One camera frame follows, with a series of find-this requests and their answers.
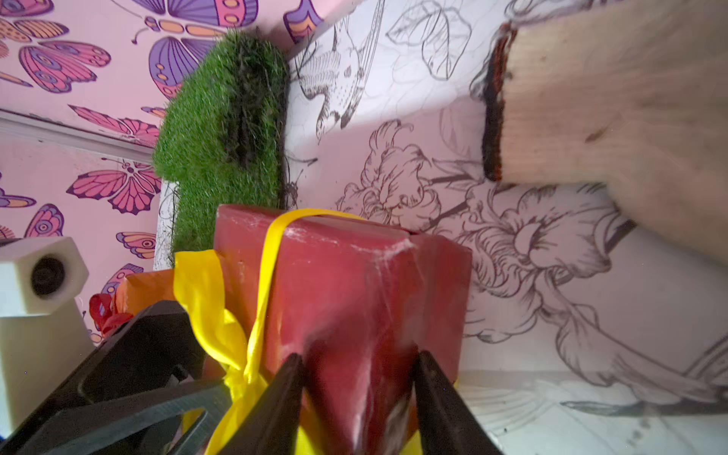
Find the red block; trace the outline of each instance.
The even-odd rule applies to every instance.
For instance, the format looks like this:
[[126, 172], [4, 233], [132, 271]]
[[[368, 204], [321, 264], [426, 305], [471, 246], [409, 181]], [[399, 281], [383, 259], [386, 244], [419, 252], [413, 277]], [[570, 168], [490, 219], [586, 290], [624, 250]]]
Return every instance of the red block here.
[[[215, 228], [226, 306], [247, 333], [263, 243], [280, 212], [222, 205]], [[417, 349], [457, 375], [471, 253], [445, 237], [334, 217], [293, 222], [280, 246], [262, 365], [292, 352], [310, 372], [301, 423], [328, 454], [398, 453]]]

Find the pink butterfly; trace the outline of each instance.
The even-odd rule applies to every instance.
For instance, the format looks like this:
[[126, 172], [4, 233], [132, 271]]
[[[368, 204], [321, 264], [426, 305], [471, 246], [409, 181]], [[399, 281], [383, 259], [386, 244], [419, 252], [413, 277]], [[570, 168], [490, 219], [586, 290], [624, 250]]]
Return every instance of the pink butterfly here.
[[116, 239], [131, 250], [132, 254], [142, 259], [154, 258], [154, 247], [157, 246], [157, 236], [148, 232], [118, 232]]
[[[10, 1], [12, 0], [5, 0], [3, 5]], [[68, 27], [57, 22], [27, 19], [16, 20], [11, 24], [0, 19], [0, 38], [7, 37], [20, 43], [31, 43], [32, 38], [56, 38], [67, 33]], [[31, 79], [51, 93], [70, 92], [73, 82], [95, 81], [96, 74], [86, 65], [101, 68], [111, 61], [107, 51], [93, 44], [59, 40], [43, 41], [39, 44], [41, 47], [21, 47], [18, 57]], [[2, 79], [16, 84], [24, 82], [13, 76], [10, 78]]]
[[106, 114], [88, 108], [68, 105], [82, 119], [96, 123], [100, 127], [123, 134], [132, 142], [147, 147], [154, 147], [159, 139], [159, 128], [155, 124], [134, 119], [115, 119]]
[[36, 16], [53, 10], [50, 0], [1, 0], [0, 16]]
[[111, 277], [108, 282], [106, 282], [106, 284], [103, 286], [103, 289], [101, 290], [101, 293], [114, 296], [114, 294], [116, 293], [116, 288], [119, 287], [125, 277], [134, 273], [141, 272], [144, 272], [143, 267], [139, 267], [134, 264], [126, 264], [121, 269], [117, 270], [114, 276]]
[[[25, 230], [24, 237], [62, 237], [63, 214], [53, 204], [45, 204], [38, 209]], [[0, 239], [14, 239], [13, 231], [5, 226], [0, 226]]]
[[136, 215], [149, 210], [152, 199], [162, 190], [162, 180], [151, 165], [123, 160], [118, 163], [123, 170], [94, 170], [79, 175], [66, 193], [96, 200], [108, 197], [111, 206], [121, 213]]
[[0, 188], [0, 207], [30, 207], [36, 204], [36, 200], [25, 196], [15, 196], [14, 194], [5, 194], [5, 191]]

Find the green turf piece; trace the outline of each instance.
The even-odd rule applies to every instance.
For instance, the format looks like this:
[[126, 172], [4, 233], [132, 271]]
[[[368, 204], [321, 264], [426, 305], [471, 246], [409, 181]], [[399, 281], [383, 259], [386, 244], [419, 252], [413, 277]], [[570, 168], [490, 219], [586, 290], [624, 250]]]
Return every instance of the green turf piece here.
[[179, 182], [173, 252], [213, 247], [220, 204], [282, 207], [287, 80], [280, 50], [237, 32], [185, 79], [154, 152], [157, 174]]

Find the pink wallpaper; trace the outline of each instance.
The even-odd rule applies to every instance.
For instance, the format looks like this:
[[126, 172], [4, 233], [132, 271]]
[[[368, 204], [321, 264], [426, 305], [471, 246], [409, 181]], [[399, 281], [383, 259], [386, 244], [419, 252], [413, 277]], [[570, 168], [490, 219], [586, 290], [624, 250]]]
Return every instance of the pink wallpaper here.
[[0, 132], [0, 237], [73, 237], [89, 269], [76, 298], [94, 341], [89, 299], [150, 272], [161, 182], [151, 167]]
[[153, 146], [230, 28], [283, 50], [352, 0], [0, 0], [0, 108]]

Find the leaf drawing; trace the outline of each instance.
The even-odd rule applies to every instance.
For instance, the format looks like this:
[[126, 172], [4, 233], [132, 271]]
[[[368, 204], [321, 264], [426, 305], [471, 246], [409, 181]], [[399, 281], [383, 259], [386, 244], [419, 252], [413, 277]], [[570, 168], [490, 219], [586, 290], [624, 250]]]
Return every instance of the leaf drawing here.
[[447, 183], [446, 188], [467, 191], [471, 186], [483, 181], [483, 164], [478, 161], [457, 159], [454, 161], [432, 159], [432, 164], [443, 171], [442, 177], [431, 178], [431, 183]]
[[472, 27], [452, 7], [427, 0], [407, 9], [387, 32], [395, 44], [422, 47], [422, 61], [433, 78], [446, 81], [465, 51]]
[[435, 27], [422, 45], [422, 60], [435, 79], [450, 79], [465, 51], [472, 29], [454, 8], [438, 15]]
[[432, 33], [442, 10], [443, 8], [432, 0], [407, 9], [387, 32], [387, 38], [395, 44], [419, 46]]
[[456, 100], [440, 110], [440, 137], [458, 157], [480, 158], [480, 146], [463, 138], [483, 137], [485, 106], [469, 98]]

